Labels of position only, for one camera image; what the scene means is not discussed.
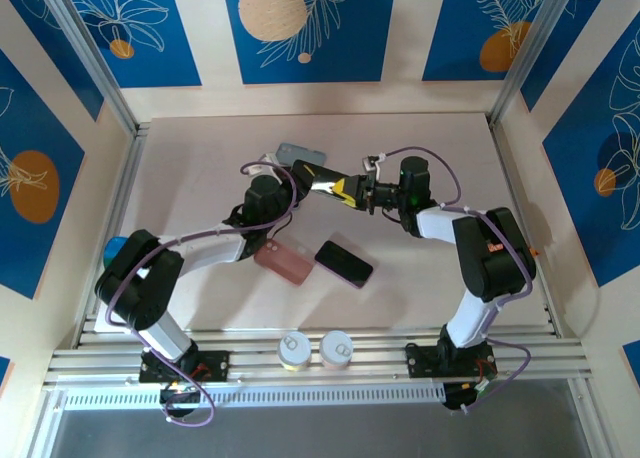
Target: gray floor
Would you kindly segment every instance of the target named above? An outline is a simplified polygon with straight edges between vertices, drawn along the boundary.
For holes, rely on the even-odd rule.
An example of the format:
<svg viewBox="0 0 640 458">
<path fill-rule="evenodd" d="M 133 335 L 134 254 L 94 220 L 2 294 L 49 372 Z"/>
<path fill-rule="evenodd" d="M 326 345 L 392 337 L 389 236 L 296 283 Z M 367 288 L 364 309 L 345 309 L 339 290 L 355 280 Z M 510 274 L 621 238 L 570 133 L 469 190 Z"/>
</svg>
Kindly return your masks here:
<svg viewBox="0 0 640 458">
<path fill-rule="evenodd" d="M 586 457 L 562 381 L 516 382 L 472 415 L 436 404 L 220 409 L 190 430 L 160 411 L 66 412 L 53 457 Z"/>
</svg>

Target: gray phone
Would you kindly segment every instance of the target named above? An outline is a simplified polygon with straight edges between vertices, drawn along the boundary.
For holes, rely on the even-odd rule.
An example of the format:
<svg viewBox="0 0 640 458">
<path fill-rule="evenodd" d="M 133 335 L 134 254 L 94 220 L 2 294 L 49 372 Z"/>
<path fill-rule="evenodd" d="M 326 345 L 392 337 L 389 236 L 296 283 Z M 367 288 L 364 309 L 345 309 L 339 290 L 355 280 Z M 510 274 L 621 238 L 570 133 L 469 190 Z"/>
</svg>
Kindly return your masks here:
<svg viewBox="0 0 640 458">
<path fill-rule="evenodd" d="M 293 166 L 296 160 L 322 166 L 327 161 L 327 155 L 321 151 L 310 150 L 304 146 L 298 146 L 292 143 L 281 143 L 276 152 L 276 159 L 278 163 L 283 166 Z"/>
</svg>

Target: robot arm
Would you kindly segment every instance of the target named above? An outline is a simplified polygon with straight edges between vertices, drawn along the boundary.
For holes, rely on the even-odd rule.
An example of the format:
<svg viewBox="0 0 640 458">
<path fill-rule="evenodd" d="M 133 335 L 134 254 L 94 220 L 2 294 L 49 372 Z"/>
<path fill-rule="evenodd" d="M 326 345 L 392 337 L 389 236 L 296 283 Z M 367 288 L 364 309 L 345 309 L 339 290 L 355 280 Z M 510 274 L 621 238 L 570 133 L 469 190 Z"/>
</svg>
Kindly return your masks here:
<svg viewBox="0 0 640 458">
<path fill-rule="evenodd" d="M 376 207 L 397 210 L 403 229 L 412 236 L 456 246 L 466 285 L 458 311 L 443 326 L 436 347 L 408 346 L 407 361 L 416 377 L 477 376 L 476 362 L 493 356 L 485 338 L 501 303 L 519 293 L 528 278 L 535 278 L 531 252 L 507 208 L 471 216 L 465 209 L 439 206 L 431 197 L 428 162 L 417 156 L 402 160 L 398 184 L 380 183 L 379 164 L 384 158 L 365 158 L 365 175 L 336 176 L 309 163 L 296 163 L 294 169 L 303 177 L 304 170 L 308 171 L 312 191 L 327 194 L 326 183 L 316 189 L 314 182 L 334 180 L 329 189 L 346 205 L 371 214 Z M 520 265 L 514 260 L 516 255 Z"/>
<path fill-rule="evenodd" d="M 146 230 L 139 230 L 126 240 L 114 238 L 105 252 L 105 271 L 96 284 L 96 295 L 109 305 L 127 275 L 144 257 L 158 250 L 161 242 L 177 243 L 171 250 L 160 250 L 137 272 L 122 294 L 116 297 L 113 311 L 154 351 L 188 376 L 198 367 L 219 370 L 225 357 L 216 352 L 200 351 L 169 314 L 167 308 L 175 283 L 198 268 L 232 263 L 253 255 L 266 242 L 272 228 L 270 224 L 275 224 L 292 205 L 294 194 L 289 181 L 260 169 L 253 175 L 243 204 L 235 207 L 229 218 L 214 229 L 195 234 L 202 238 L 180 242 L 174 237 L 158 238 Z M 299 202 L 308 190 L 303 183 L 293 179 Z M 178 378 L 152 353 L 146 352 L 142 358 L 142 369 L 148 372 L 144 376 L 141 373 L 141 382 L 171 382 Z M 226 372 L 220 378 L 226 378 Z"/>
</svg>

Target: vent grille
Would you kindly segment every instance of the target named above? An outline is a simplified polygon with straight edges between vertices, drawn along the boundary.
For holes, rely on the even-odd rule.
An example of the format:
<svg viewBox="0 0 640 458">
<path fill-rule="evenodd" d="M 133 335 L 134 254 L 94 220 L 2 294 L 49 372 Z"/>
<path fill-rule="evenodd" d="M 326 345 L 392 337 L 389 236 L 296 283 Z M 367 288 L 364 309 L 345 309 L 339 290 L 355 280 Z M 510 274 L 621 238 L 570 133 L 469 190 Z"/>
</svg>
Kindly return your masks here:
<svg viewBox="0 0 640 458">
<path fill-rule="evenodd" d="M 328 406 L 390 403 L 441 403 L 445 401 L 441 383 L 344 386 L 272 386 L 211 388 L 207 390 L 216 406 L 250 408 L 272 406 Z M 71 390 L 65 410 L 155 409 L 158 390 L 101 389 Z M 206 404 L 204 397 L 201 404 Z M 193 407 L 195 404 L 183 404 Z"/>
</svg>

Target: enclosure wall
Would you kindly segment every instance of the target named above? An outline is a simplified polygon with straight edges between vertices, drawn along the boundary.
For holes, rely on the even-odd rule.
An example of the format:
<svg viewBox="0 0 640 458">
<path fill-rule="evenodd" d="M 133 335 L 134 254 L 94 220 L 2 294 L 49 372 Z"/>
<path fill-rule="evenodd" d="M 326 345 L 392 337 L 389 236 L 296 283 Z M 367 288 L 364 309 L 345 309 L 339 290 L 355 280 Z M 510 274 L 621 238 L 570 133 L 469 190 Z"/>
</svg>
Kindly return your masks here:
<svg viewBox="0 0 640 458">
<path fill-rule="evenodd" d="M 58 59 L 55 21 L 44 34 L 33 28 L 53 45 L 45 51 L 14 3 L 0 0 L 3 457 L 28 433 L 52 351 L 69 344 L 131 141 L 82 70 L 69 67 L 75 56 Z"/>
<path fill-rule="evenodd" d="M 147 121 L 489 111 L 544 0 L 71 1 Z"/>
<path fill-rule="evenodd" d="M 640 0 L 602 0 L 532 110 L 518 95 L 498 134 L 559 315 L 582 340 L 624 456 L 640 449 L 640 390 L 622 348 L 640 339 L 639 13 Z"/>
</svg>

